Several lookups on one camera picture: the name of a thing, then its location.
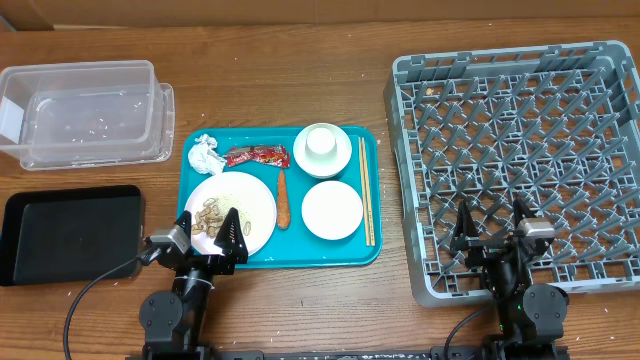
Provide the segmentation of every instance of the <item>red snack wrapper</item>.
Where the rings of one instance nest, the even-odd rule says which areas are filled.
[[[283,169],[291,165],[291,155],[289,155],[283,145],[258,145],[231,148],[224,157],[227,159],[227,166],[229,167],[250,160]]]
[[[245,163],[251,160],[252,157],[251,147],[231,148],[231,150],[224,155],[228,167]]]

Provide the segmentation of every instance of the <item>small white dish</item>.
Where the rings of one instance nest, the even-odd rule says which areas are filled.
[[[339,181],[314,186],[302,200],[302,220],[317,237],[340,240],[351,235],[362,222],[360,195]]]
[[[244,237],[249,256],[255,254],[269,241],[276,227],[276,201],[273,194],[260,179],[241,172],[223,172],[203,181],[191,193],[185,210],[191,212],[191,223],[196,223],[196,212],[203,209],[204,202],[212,197],[232,196],[239,212],[251,219],[251,232]],[[206,233],[191,236],[191,245],[202,255],[221,254],[214,239]]]
[[[317,179],[328,179],[342,171],[351,159],[351,151],[347,133],[326,123],[302,129],[293,143],[296,163]]]

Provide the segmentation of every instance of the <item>wooden table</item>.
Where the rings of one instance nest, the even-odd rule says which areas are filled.
[[[401,55],[621,40],[640,59],[640,19],[441,21],[336,26],[249,26],[0,34],[0,68],[100,60],[150,60],[173,85],[175,147],[167,162],[27,172],[0,155],[0,202],[19,191],[135,184],[147,200],[147,232],[174,220],[182,145],[207,127],[359,124],[379,139],[384,247],[370,266],[243,271],[217,278],[204,338],[226,349],[428,349],[473,308],[426,309],[411,296],[401,200],[382,89]],[[153,265],[134,279],[105,281],[80,303],[74,359],[139,353],[138,309],[168,289],[173,273]],[[0,289],[0,358],[61,359],[62,328],[85,283]],[[630,359],[640,352],[637,293],[573,296],[561,344],[574,359]],[[493,315],[454,344],[497,332]]]

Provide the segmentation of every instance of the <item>chopsticks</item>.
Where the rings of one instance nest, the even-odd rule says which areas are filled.
[[[360,180],[362,181],[362,206],[364,210],[364,230],[367,246],[376,246],[373,228],[373,212],[371,211],[371,184],[369,183],[369,162],[367,161],[367,145],[364,138],[358,139],[360,150]]]

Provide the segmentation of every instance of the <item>black tray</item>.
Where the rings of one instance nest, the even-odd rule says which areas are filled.
[[[0,286],[93,280],[138,254],[143,225],[133,185],[15,194],[0,235]],[[134,263],[110,278],[139,270]]]

